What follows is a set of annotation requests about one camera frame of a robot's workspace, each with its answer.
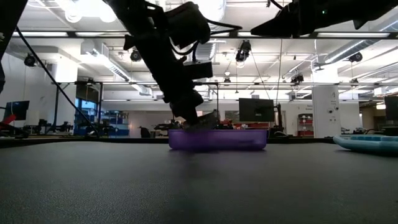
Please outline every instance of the computer monitor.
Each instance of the computer monitor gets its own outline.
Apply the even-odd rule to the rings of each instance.
[[[240,98],[239,121],[274,122],[274,100]]]
[[[384,97],[384,102],[386,103],[386,120],[397,121],[398,97],[397,96]]]
[[[4,118],[10,117],[14,114],[16,121],[26,120],[26,111],[29,109],[29,101],[17,101],[8,102],[6,105],[6,111],[4,112]]]

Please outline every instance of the light blue tray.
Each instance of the light blue tray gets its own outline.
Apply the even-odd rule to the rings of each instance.
[[[352,135],[349,139],[335,136],[333,140],[339,146],[358,152],[398,153],[398,136],[375,134]]]

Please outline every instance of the white pillar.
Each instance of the white pillar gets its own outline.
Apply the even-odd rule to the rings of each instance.
[[[78,73],[78,65],[77,63],[67,59],[61,58],[56,64],[52,66],[52,75],[54,76],[55,81],[57,82],[75,82],[77,81],[77,73]],[[74,103],[76,98],[76,85],[68,85],[64,92],[67,94],[69,99]],[[67,121],[73,124],[75,120],[75,109],[74,107],[67,101],[67,99],[59,92],[58,98],[58,113],[57,113],[57,125],[63,124],[64,121]]]
[[[338,83],[337,68],[325,67],[312,73],[313,82]],[[337,85],[312,88],[314,137],[333,137],[341,134],[339,91]]]

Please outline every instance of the gray table surface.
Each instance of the gray table surface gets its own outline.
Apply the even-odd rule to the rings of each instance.
[[[398,158],[332,144],[0,150],[0,223],[398,223]]]

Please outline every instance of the purple container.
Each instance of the purple container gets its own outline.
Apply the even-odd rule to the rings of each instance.
[[[193,133],[169,130],[169,146],[178,150],[262,150],[267,144],[266,130],[206,130]]]

